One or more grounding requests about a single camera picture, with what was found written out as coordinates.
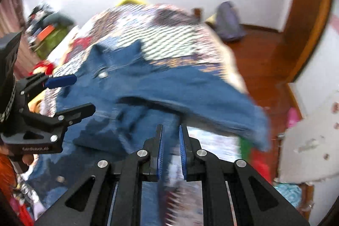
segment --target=metal screw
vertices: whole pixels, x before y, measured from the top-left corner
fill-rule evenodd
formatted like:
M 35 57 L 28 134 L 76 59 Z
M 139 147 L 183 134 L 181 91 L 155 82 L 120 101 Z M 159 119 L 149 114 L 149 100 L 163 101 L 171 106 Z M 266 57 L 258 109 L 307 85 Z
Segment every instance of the metal screw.
M 243 167 L 245 167 L 246 166 L 246 162 L 244 161 L 244 160 L 238 160 L 237 162 L 236 162 L 236 164 L 237 164 L 237 166 L 238 167 L 240 167 L 240 168 L 243 168 Z
M 108 162 L 106 160 L 101 160 L 98 162 L 98 167 L 99 168 L 104 168 L 108 165 Z
M 58 181 L 59 183 L 64 183 L 64 182 L 65 182 L 65 177 L 59 175 L 59 176 L 57 177 L 57 181 Z
M 144 157 L 148 154 L 147 150 L 141 149 L 140 151 L 137 152 L 137 155 L 140 157 Z
M 284 132 L 279 133 L 277 138 L 278 138 L 278 140 L 283 140 L 285 138 L 285 133 Z
M 50 141 L 51 142 L 55 142 L 55 141 L 57 141 L 58 140 L 58 136 L 57 135 L 52 135 L 51 137 L 50 137 Z
M 205 151 L 204 149 L 199 149 L 199 150 L 197 150 L 197 155 L 199 155 L 199 156 L 206 156 L 207 155 L 207 151 Z

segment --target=metal bolt head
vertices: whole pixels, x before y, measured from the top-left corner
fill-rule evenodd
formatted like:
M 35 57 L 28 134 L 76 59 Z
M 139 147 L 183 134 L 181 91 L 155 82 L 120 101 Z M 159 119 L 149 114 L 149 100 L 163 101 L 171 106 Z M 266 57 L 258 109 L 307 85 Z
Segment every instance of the metal bolt head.
M 199 156 L 206 156 L 207 155 L 207 151 L 205 151 L 204 149 L 199 149 L 199 150 L 197 150 L 197 155 L 199 155 Z
M 240 159 L 236 162 L 236 164 L 237 164 L 238 167 L 243 168 L 243 167 L 246 166 L 246 161 Z
M 55 141 L 57 141 L 58 140 L 58 136 L 57 135 L 52 135 L 51 137 L 50 137 L 50 141 L 51 142 L 55 142 Z
M 147 150 L 141 149 L 140 151 L 137 152 L 137 155 L 140 157 L 144 157 L 148 154 Z
M 65 182 L 65 177 L 59 175 L 59 176 L 57 177 L 57 182 L 59 182 L 59 183 L 64 183 L 64 182 Z
M 108 165 L 108 162 L 106 160 L 101 160 L 98 162 L 98 167 L 99 168 L 104 168 Z

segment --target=pink object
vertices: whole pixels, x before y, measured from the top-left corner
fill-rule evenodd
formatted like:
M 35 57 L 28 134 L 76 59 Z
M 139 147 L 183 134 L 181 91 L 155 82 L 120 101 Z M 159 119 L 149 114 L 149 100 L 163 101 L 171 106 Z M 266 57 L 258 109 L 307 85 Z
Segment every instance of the pink object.
M 10 205 L 14 212 L 19 212 L 19 202 L 14 197 L 11 197 Z
M 292 128 L 301 120 L 297 110 L 291 107 L 287 112 L 287 128 Z

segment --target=black gripper frame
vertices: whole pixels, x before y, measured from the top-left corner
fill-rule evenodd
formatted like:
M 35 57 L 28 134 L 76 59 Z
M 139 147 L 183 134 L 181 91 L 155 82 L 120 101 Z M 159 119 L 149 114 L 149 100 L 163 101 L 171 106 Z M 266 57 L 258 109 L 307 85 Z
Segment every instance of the black gripper frame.
M 140 225 L 142 182 L 157 182 L 162 125 L 142 150 L 113 164 L 101 160 L 68 189 L 35 226 Z
M 204 226 L 306 226 L 309 223 L 244 160 L 234 163 L 201 150 L 185 125 L 182 146 L 187 181 L 202 182 Z M 140 225 L 142 181 L 156 182 L 162 125 L 124 161 L 98 162 L 46 211 L 36 226 Z
M 11 113 L 1 129 L 1 140 L 10 151 L 9 158 L 17 173 L 28 170 L 22 161 L 24 154 L 62 152 L 67 128 L 95 112 L 91 103 L 57 112 L 53 117 L 31 112 L 28 103 L 45 89 L 50 78 L 52 76 L 39 73 L 16 84 Z

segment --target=red cloth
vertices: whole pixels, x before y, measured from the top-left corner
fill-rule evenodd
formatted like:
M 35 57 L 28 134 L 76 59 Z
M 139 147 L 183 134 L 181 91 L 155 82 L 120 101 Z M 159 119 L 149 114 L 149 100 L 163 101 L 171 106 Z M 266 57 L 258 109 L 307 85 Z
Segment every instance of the red cloth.
M 34 221 L 30 214 L 28 213 L 25 204 L 19 205 L 19 218 L 23 225 L 34 226 Z
M 266 163 L 266 153 L 252 149 L 250 155 L 251 165 L 252 167 L 260 173 L 262 177 L 266 179 L 267 182 L 272 184 L 270 167 Z
M 72 50 L 67 53 L 65 63 L 74 58 L 81 51 L 85 50 L 92 43 L 92 37 L 81 37 L 74 40 Z
M 48 62 L 48 61 L 42 61 L 42 62 L 38 62 L 34 68 L 33 71 L 39 67 L 44 68 L 45 74 L 46 75 L 50 75 L 53 73 L 53 70 L 55 68 L 54 64 Z

